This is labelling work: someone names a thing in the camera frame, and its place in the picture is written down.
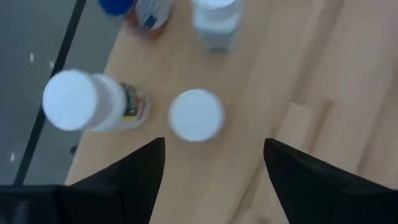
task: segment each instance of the gray floor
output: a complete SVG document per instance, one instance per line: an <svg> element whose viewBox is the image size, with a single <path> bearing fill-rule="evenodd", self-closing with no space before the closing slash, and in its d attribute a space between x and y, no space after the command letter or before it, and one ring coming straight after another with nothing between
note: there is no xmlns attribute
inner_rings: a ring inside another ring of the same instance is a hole
<svg viewBox="0 0 398 224"><path fill-rule="evenodd" d="M42 90L52 71L72 14L72 0L3 0L0 3L0 184L11 184L37 114ZM65 68L102 72L119 26L88 0ZM79 132L46 123L25 184L65 180Z"/></svg>

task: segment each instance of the bottle label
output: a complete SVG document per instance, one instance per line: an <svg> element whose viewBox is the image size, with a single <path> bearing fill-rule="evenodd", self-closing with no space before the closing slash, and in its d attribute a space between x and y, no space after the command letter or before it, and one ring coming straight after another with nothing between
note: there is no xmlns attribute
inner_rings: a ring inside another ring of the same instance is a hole
<svg viewBox="0 0 398 224"><path fill-rule="evenodd" d="M138 25L149 30L159 28L169 18L172 0L138 0L134 6Z"/></svg>
<svg viewBox="0 0 398 224"><path fill-rule="evenodd" d="M199 32L205 47L212 52L228 52L233 50L236 31L229 33Z"/></svg>
<svg viewBox="0 0 398 224"><path fill-rule="evenodd" d="M147 99L143 92L136 87L125 83L120 83L126 92L127 106L123 114L125 121L139 121L142 119L145 109L147 108Z"/></svg>

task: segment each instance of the white plastic bottle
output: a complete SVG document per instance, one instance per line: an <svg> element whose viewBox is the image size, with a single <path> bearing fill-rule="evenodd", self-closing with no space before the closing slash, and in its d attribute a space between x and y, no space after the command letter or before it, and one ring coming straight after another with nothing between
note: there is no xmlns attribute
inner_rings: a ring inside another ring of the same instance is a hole
<svg viewBox="0 0 398 224"><path fill-rule="evenodd" d="M136 128L150 112L148 96L136 87L79 70L62 71L51 78L42 106L47 119L66 131Z"/></svg>
<svg viewBox="0 0 398 224"><path fill-rule="evenodd" d="M212 52L234 49L236 31L243 16L243 0L192 0L193 26Z"/></svg>

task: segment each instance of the black object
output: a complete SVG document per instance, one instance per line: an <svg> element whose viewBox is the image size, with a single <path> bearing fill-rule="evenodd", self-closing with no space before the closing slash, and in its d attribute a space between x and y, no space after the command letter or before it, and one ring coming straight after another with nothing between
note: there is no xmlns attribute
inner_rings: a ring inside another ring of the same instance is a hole
<svg viewBox="0 0 398 224"><path fill-rule="evenodd" d="M149 223L164 161L157 138L69 187L2 186L0 224Z"/></svg>
<svg viewBox="0 0 398 224"><path fill-rule="evenodd" d="M396 190L275 139L266 139L264 160L290 224L398 223Z"/></svg>

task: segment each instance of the wooden plank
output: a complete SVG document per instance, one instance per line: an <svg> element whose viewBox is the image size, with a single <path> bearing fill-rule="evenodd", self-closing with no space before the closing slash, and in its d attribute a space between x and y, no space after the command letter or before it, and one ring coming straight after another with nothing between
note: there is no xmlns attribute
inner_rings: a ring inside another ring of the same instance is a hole
<svg viewBox="0 0 398 224"><path fill-rule="evenodd" d="M346 1L336 29L298 100L318 108L335 101L314 154L357 172L395 68L397 1Z"/></svg>
<svg viewBox="0 0 398 224"><path fill-rule="evenodd" d="M311 14L309 15L308 23L306 26L306 32L303 37L303 42L301 44L302 48L308 48L308 44L312 44L312 47L307 52L307 56L298 57L295 59L295 62L292 63L287 73L293 72L302 72L306 73L305 76L301 76L301 80L299 80L298 86L301 83L305 83L307 78L311 76L310 72L312 68L315 66L317 62L317 58L323 52L324 46L329 40L329 36L335 26L335 22L340 14L340 10L343 7L344 1L337 0L337 1L329 1L329 0L321 0L321 1L314 1L313 9L311 10ZM301 90L300 87L295 89L295 92L299 92ZM279 126L280 124L280 116L274 116L275 123L274 126ZM258 217L270 217L270 211L268 209L267 201L268 201L268 189L271 186L269 182L268 173L263 166L263 170L260 173L260 178L257 191L254 194L254 200L251 205L251 212L250 214L255 213ZM271 201L275 202L277 200L275 192L271 195L274 199ZM245 211L238 210L237 218L239 219L241 216L247 217ZM244 223L247 218L239 219L240 223Z"/></svg>
<svg viewBox="0 0 398 224"><path fill-rule="evenodd" d="M297 83L306 75L303 71L310 66L314 58L318 57L317 53L320 49L322 51L324 41L319 41L318 38L323 37L325 33L320 31L325 30L325 24L332 24L331 17L335 18L336 15L323 14L323 8L318 7L317 2L296 0L278 2L279 6L271 19L265 47L259 54L262 61L254 68L248 88L244 93L244 96L256 95L255 97L262 102L257 110L253 111L253 116L265 115L269 118L263 123L254 121L253 126L271 128L280 125L281 115L286 111L297 89ZM285 77L276 78L274 83L265 83L264 74L269 73L283 73ZM254 91L260 85L267 87L264 93L259 95ZM269 133L268 130L268 133L264 133L263 136L266 138ZM211 171L210 188L199 204L193 217L193 224L231 221L259 161L262 144L262 141L257 142L257 149L249 149L241 145L237 151L226 149L221 154Z"/></svg>
<svg viewBox="0 0 398 224"><path fill-rule="evenodd" d="M318 36L308 25L313 2L245 1L237 47L231 54L203 49L186 0L176 0L169 26L155 42L121 30L105 73L148 92L152 113L134 130L84 133L66 183L79 181L162 136L164 176L150 222L228 223L247 187L246 178L251 178L259 161L264 138L279 124L276 121L285 113L302 70L317 57L314 49L319 46L312 44ZM227 121L217 138L192 143L174 135L167 112L179 93L198 87L220 98Z"/></svg>
<svg viewBox="0 0 398 224"><path fill-rule="evenodd" d="M378 114L378 122L369 138L359 175L375 183L398 189L398 78L395 74L392 88Z"/></svg>

